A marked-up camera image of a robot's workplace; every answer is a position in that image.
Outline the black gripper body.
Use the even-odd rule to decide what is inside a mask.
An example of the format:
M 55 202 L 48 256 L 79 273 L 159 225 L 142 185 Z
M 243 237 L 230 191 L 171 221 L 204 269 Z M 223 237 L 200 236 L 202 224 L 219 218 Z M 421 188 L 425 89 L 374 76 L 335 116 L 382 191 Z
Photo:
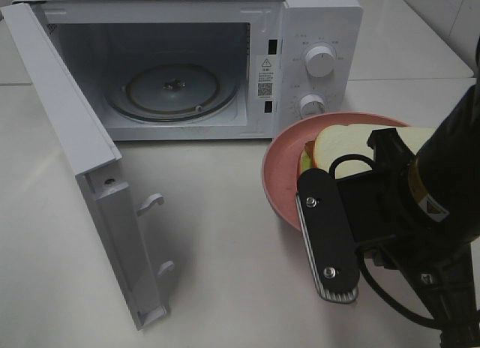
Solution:
M 369 158 L 349 153 L 335 160 L 338 167 L 348 161 L 361 161 L 370 169 L 336 180 L 341 202 L 335 224 L 335 244 L 365 247 L 424 237 L 419 215 L 412 211 L 407 194 L 408 164 L 413 153 L 395 128 L 373 130 L 367 138 L 373 150 Z

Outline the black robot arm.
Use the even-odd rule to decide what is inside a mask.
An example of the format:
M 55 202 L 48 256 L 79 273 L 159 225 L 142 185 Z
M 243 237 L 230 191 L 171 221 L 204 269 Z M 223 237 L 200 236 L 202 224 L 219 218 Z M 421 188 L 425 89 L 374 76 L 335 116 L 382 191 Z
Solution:
M 397 130 L 373 131 L 370 169 L 337 180 L 356 264 L 394 310 L 440 332 L 442 347 L 479 345 L 471 243 L 479 237 L 479 87 L 471 86 L 417 152 Z M 429 311 L 423 317 L 371 276 L 375 263 L 399 271 Z

